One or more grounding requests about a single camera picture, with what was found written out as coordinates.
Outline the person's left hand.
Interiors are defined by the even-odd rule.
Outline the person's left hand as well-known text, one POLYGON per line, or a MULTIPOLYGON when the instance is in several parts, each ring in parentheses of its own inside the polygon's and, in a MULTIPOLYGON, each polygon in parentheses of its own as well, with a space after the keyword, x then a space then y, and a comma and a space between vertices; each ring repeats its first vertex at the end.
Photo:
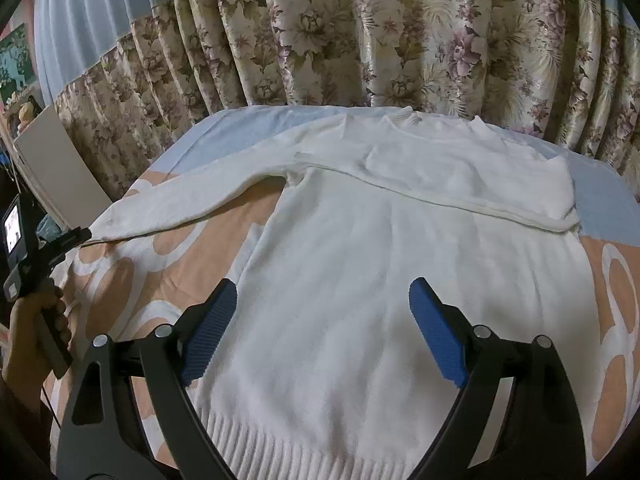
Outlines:
POLYGON ((52 311, 55 330, 64 344, 72 333, 65 316, 62 290, 46 278, 36 292, 17 300, 10 316, 9 353, 2 378, 17 401, 35 416, 40 414, 40 390, 52 367, 39 343, 37 320, 52 311))

